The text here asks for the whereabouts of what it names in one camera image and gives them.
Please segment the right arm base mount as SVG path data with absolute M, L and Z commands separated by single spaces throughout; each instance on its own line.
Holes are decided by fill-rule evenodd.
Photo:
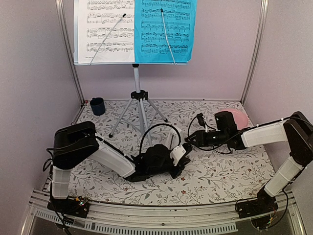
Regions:
M 270 227 L 273 220 L 276 218 L 278 210 L 277 202 L 274 200 L 269 205 L 264 205 L 258 199 L 254 200 L 239 200 L 235 204 L 235 211 L 238 213 L 240 219 L 251 219 L 251 224 L 258 230 L 266 230 Z

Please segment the white metronome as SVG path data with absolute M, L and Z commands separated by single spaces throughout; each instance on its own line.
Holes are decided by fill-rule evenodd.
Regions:
M 174 129 L 170 129 L 168 132 L 168 136 L 165 142 L 165 146 L 169 149 L 172 150 L 176 146 L 179 145 L 179 137 L 180 137 L 180 143 L 183 144 L 184 142 L 184 137 L 182 130 L 177 127 L 177 131 L 179 134 Z

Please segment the white sheet music page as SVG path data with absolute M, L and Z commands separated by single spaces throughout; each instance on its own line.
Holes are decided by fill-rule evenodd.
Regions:
M 134 7 L 133 0 L 74 1 L 75 65 L 133 63 Z

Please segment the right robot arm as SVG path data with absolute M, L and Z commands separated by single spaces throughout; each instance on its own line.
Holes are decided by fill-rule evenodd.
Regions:
M 313 160 L 313 125 L 301 111 L 261 125 L 239 130 L 229 111 L 215 114 L 217 129 L 198 130 L 186 141 L 204 151 L 212 151 L 226 144 L 230 149 L 244 150 L 264 145 L 270 156 L 278 155 L 277 170 L 259 190 L 253 202 L 256 213 L 271 207 L 275 196 L 292 184 Z

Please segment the white perforated music stand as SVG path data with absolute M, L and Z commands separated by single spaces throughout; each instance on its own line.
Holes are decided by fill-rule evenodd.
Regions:
M 135 92 L 132 95 L 132 99 L 137 101 L 138 107 L 139 107 L 139 119 L 140 119 L 140 130 L 141 132 L 144 132 L 147 129 L 147 119 L 146 115 L 144 113 L 144 106 L 143 106 L 143 100 L 147 98 L 146 93 L 140 89 L 140 82 L 139 82 L 139 63 L 133 62 L 130 65 L 133 67 L 134 71 L 134 79 L 135 79 Z

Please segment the blue sheet music page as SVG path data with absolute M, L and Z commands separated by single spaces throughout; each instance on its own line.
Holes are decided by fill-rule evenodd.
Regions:
M 137 0 L 134 57 L 139 64 L 184 64 L 192 57 L 196 0 Z

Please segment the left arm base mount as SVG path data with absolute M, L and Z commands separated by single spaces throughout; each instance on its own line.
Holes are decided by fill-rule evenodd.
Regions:
M 76 197 L 67 199 L 51 198 L 47 208 L 61 214 L 72 215 L 80 218 L 87 218 L 89 213 L 89 199 L 86 197 Z

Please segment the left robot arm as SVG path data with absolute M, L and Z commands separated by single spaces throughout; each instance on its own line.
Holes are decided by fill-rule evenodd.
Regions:
M 172 129 L 178 136 L 176 147 L 170 149 L 163 144 L 156 144 L 145 152 L 140 151 L 136 157 L 123 153 L 100 137 L 91 121 L 58 130 L 53 148 L 47 148 L 52 160 L 50 195 L 54 205 L 61 212 L 72 209 L 72 200 L 68 198 L 70 173 L 87 158 L 103 164 L 129 182 L 145 181 L 163 173 L 177 178 L 190 162 L 187 155 L 192 151 L 192 146 L 182 143 L 178 129 Z

